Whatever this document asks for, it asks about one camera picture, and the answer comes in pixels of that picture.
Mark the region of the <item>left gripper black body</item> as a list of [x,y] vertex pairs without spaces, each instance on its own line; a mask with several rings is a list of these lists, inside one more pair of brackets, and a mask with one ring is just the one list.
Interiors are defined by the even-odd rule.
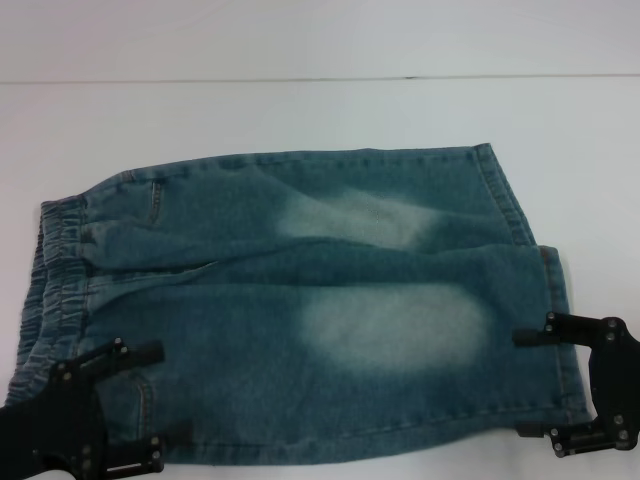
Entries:
[[3,479],[29,479],[50,470],[100,479],[105,451],[105,422],[89,381],[54,380],[35,397],[1,409]]

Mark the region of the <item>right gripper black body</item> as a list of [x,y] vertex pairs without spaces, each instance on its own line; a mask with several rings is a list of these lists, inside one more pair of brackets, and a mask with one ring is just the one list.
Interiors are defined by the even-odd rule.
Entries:
[[639,439],[639,341],[622,319],[602,319],[589,359],[596,417],[612,441]]

